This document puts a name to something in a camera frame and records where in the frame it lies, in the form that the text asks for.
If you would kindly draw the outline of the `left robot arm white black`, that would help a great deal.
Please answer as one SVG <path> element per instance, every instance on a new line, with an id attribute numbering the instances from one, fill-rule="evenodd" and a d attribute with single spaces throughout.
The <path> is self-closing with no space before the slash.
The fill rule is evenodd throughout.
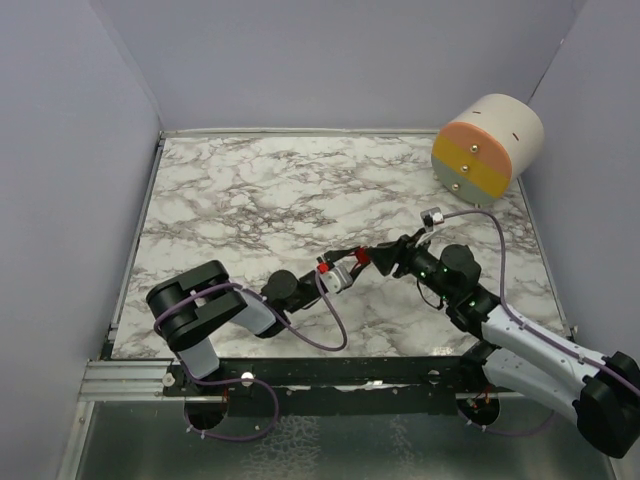
<path id="1" fill-rule="evenodd" d="M 212 260 L 154 286 L 146 303 L 155 319 L 154 331 L 187 370 L 186 382 L 206 395 L 221 380 L 213 332 L 227 323 L 261 339 L 292 330 L 291 314 L 350 288 L 369 264 L 363 247 L 329 251 L 301 277 L 276 271 L 256 293 L 232 281 L 222 262 Z"/>

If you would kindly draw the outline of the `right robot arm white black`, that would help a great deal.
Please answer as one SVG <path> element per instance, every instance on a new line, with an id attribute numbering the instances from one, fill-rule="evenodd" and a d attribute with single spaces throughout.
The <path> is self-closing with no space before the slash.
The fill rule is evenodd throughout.
<path id="1" fill-rule="evenodd" d="M 638 441 L 639 365 L 631 356 L 577 345 L 504 305 L 481 285 L 481 267 L 465 245 L 434 256 L 427 243 L 404 235 L 366 254 L 382 275 L 411 275 L 435 293 L 450 321 L 487 348 L 485 357 L 459 367 L 467 389 L 492 384 L 527 396 L 573 422 L 612 458 L 624 457 Z"/>

